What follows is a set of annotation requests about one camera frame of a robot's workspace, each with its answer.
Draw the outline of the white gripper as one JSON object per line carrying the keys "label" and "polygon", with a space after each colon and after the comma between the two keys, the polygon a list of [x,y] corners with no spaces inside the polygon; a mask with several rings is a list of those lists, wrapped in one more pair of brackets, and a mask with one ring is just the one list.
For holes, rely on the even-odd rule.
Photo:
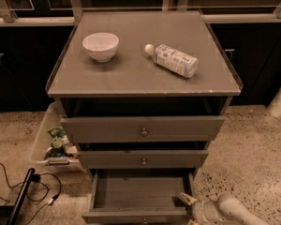
{"label": "white gripper", "polygon": [[219,201],[197,201],[186,193],[181,193],[180,199],[192,208],[192,220],[187,225],[215,225],[224,220]]}

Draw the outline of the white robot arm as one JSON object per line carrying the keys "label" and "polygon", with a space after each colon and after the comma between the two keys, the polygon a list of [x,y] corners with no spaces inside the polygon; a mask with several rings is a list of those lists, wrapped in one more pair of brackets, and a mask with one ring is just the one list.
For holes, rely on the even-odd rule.
{"label": "white robot arm", "polygon": [[201,201],[181,193],[180,199],[191,207],[189,225],[270,225],[230,194],[222,194],[216,201]]}

